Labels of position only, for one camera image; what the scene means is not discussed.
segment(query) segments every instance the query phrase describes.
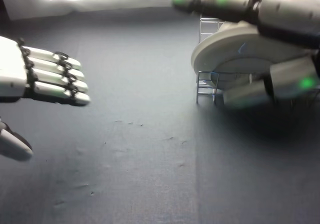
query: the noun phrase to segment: blurred robotic hand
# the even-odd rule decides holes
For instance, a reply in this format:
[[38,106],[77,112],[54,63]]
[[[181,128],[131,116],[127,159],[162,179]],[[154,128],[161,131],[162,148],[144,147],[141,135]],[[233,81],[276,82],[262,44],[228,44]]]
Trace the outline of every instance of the blurred robotic hand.
[[[21,98],[86,106],[88,86],[81,64],[62,52],[49,52],[24,46],[0,36],[0,102]],[[30,144],[0,121],[0,154],[17,161],[33,156]]]
[[275,63],[268,73],[237,81],[223,94],[224,103],[245,108],[266,100],[290,99],[320,84],[320,0],[171,0],[186,13],[227,22],[248,22],[258,32],[310,50],[309,55]]

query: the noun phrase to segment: white wall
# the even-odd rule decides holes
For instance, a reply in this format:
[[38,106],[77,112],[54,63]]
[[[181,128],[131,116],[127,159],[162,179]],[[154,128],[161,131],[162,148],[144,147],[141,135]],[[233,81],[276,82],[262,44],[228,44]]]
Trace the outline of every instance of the white wall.
[[169,0],[3,0],[11,20],[59,16],[72,11],[170,6]]

